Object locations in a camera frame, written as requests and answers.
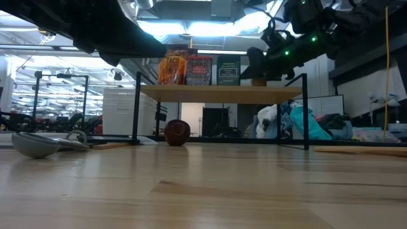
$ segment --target orange snack bag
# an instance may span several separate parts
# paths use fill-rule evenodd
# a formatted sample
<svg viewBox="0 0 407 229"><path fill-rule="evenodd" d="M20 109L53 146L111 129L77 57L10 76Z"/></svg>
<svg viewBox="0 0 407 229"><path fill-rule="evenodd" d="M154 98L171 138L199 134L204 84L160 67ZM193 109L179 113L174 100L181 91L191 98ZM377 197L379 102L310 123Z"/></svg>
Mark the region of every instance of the orange snack bag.
<svg viewBox="0 0 407 229"><path fill-rule="evenodd" d="M158 82L162 85L182 85L184 84L186 59L180 56L171 55L164 57L158 68Z"/></svg>

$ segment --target ceiling duct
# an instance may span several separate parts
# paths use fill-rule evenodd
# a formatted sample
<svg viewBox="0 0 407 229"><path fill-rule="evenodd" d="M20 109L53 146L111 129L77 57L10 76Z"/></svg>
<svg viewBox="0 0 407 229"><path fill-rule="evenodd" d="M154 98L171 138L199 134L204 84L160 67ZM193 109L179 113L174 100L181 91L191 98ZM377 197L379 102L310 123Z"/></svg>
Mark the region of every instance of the ceiling duct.
<svg viewBox="0 0 407 229"><path fill-rule="evenodd" d="M142 10L148 10L155 5L155 0L135 0L136 5Z"/></svg>
<svg viewBox="0 0 407 229"><path fill-rule="evenodd" d="M142 11L137 19L235 22L244 16L244 6L234 0L156 1L154 7Z"/></svg>

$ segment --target wooden stick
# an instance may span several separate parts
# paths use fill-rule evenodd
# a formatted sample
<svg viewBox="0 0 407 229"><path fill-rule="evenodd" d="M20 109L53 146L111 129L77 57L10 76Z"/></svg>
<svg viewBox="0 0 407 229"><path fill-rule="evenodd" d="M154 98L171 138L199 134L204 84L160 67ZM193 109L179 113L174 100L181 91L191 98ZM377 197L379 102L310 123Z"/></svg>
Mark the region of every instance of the wooden stick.
<svg viewBox="0 0 407 229"><path fill-rule="evenodd" d="M387 156L407 156L406 147L373 147L373 146L319 146L315 152L325 153L372 153Z"/></svg>
<svg viewBox="0 0 407 229"><path fill-rule="evenodd" d="M109 144L100 144L93 146L94 149L112 149L119 148L124 146L129 146L130 143L109 143Z"/></svg>

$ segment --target gray bowl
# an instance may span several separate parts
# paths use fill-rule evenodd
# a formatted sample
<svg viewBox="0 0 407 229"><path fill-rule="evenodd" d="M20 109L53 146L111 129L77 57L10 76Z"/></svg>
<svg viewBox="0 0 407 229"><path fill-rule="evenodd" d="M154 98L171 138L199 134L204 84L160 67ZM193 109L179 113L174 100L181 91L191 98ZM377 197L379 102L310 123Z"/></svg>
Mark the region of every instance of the gray bowl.
<svg viewBox="0 0 407 229"><path fill-rule="evenodd" d="M14 133L11 137L14 148L31 158L44 158L58 151L57 141L34 134Z"/></svg>

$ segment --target wooden tabletop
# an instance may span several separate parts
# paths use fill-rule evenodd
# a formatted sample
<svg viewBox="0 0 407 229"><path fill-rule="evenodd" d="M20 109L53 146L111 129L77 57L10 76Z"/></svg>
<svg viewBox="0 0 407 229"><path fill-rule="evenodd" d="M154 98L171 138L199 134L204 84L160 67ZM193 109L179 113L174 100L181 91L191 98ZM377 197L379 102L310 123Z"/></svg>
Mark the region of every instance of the wooden tabletop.
<svg viewBox="0 0 407 229"><path fill-rule="evenodd" d="M2 229L402 229L407 160L257 144L0 150Z"/></svg>

